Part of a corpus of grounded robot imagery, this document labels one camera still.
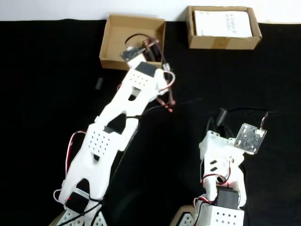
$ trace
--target small black object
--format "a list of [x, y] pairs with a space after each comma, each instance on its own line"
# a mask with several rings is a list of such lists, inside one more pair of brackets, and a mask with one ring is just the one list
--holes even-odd
[[139, 54], [141, 54], [143, 51], [144, 51], [144, 48], [133, 47], [130, 50], [124, 51], [120, 55], [126, 62], [128, 62], [128, 61], [134, 59]]
[[216, 205], [232, 210], [238, 209], [238, 191], [232, 188], [217, 186]]
[[227, 116], [227, 113], [228, 113], [228, 111], [226, 109], [224, 109], [224, 108], [219, 109], [218, 113], [216, 114], [216, 116], [214, 118], [214, 121], [215, 121], [215, 124], [217, 127], [220, 127], [223, 124], [223, 122]]
[[155, 76], [156, 67], [154, 65], [148, 64], [146, 62], [141, 62], [136, 68], [136, 71], [139, 71], [143, 74], [147, 74], [150, 77]]
[[103, 86], [103, 78], [99, 77], [95, 85], [95, 89], [100, 90]]
[[70, 199], [67, 200], [66, 206], [77, 213], [82, 213], [83, 211], [85, 211], [88, 202], [89, 199], [86, 199], [80, 194], [73, 192], [70, 195]]
[[150, 47], [150, 49], [154, 53], [156, 61], [160, 62], [161, 61], [161, 55], [160, 55], [160, 52], [158, 51], [158, 49], [156, 48], [156, 45], [152, 45]]

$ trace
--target white plastic robot part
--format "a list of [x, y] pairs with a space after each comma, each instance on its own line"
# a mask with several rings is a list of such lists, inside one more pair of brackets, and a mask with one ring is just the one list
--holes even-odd
[[[162, 69], [155, 71], [154, 77], [130, 69], [122, 85], [112, 101], [106, 105], [95, 123], [89, 125], [81, 149], [74, 157], [59, 195], [59, 202], [65, 204], [68, 197], [82, 180], [89, 182], [90, 196], [102, 200], [110, 180], [111, 166], [117, 151], [124, 151], [138, 126], [138, 119], [127, 118], [122, 134], [106, 131], [110, 121], [121, 113], [127, 116], [141, 115], [147, 104], [154, 100], [159, 92], [158, 87], [165, 81]], [[140, 92], [133, 101], [128, 100], [134, 88]], [[89, 201], [86, 210], [94, 207], [97, 202]], [[100, 207], [85, 215], [85, 223], [90, 224]]]
[[[225, 186], [229, 185], [238, 191], [238, 206], [242, 207], [246, 203], [246, 189], [244, 174], [238, 166], [244, 160], [244, 150], [234, 147], [234, 141], [234, 138], [226, 139], [213, 131], [207, 132], [199, 144], [200, 158], [202, 161], [205, 160], [201, 178], [207, 174], [218, 174], [228, 178], [230, 166], [231, 174]], [[216, 178], [217, 176], [209, 176], [203, 182], [209, 201], [214, 201], [217, 197]]]
[[224, 207], [202, 204], [197, 205], [195, 220], [198, 219], [197, 226], [243, 226], [244, 211], [232, 210]]

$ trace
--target black fabric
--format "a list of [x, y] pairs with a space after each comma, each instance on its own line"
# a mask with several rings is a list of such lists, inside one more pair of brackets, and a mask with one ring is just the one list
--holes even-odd
[[[0, 22], [7, 182], [2, 215], [11, 225], [48, 225], [62, 211], [52, 192], [64, 179], [70, 135], [94, 121], [126, 74], [100, 66], [104, 25]], [[251, 225], [300, 225], [301, 25], [260, 29], [263, 40], [254, 51], [201, 50], [188, 48], [185, 23], [167, 23], [165, 56], [177, 76], [174, 98], [198, 101], [142, 117], [106, 197], [110, 225], [155, 225], [157, 213], [160, 224], [168, 225], [180, 206], [204, 192], [198, 144], [207, 120], [219, 107], [242, 106], [270, 112], [259, 152], [245, 156]], [[99, 76], [100, 91], [94, 89]], [[262, 116], [246, 111], [226, 121], [237, 133], [243, 122], [259, 125]], [[72, 156], [82, 138], [75, 139]]]

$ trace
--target white wire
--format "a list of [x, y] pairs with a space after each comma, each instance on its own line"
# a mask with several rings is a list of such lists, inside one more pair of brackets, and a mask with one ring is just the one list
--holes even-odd
[[56, 190], [53, 192], [53, 198], [54, 198], [54, 200], [57, 201], [57, 202], [60, 202], [60, 201], [57, 200], [57, 198], [55, 197], [55, 194], [56, 194], [57, 192], [60, 192], [60, 191], [61, 191], [61, 189], [56, 189]]
[[86, 132], [84, 132], [84, 131], [82, 131], [82, 130], [79, 130], [79, 131], [74, 132], [74, 133], [71, 135], [71, 137], [70, 137], [69, 144], [68, 144], [68, 148], [67, 148], [66, 160], [65, 160], [65, 176], [67, 176], [67, 168], [68, 168], [69, 152], [70, 152], [70, 149], [71, 149], [71, 145], [72, 145], [72, 143], [73, 143], [73, 138], [74, 138], [74, 136], [75, 136], [76, 134], [78, 134], [78, 133], [84, 133], [84, 134], [85, 134]]
[[165, 88], [161, 89], [160, 91], [165, 90], [165, 89], [171, 87], [172, 84], [173, 84], [174, 81], [175, 81], [175, 74], [174, 74], [173, 72], [171, 72], [171, 71], [163, 71], [163, 72], [164, 72], [164, 73], [169, 73], [173, 78], [171, 79], [170, 83], [169, 83]]

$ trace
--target metal plate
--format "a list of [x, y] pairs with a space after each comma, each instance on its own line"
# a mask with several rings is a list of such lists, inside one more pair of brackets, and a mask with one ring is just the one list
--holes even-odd
[[258, 129], [256, 126], [252, 126], [244, 123], [235, 140], [235, 147], [245, 150], [247, 153], [257, 153], [267, 131], [264, 129]]

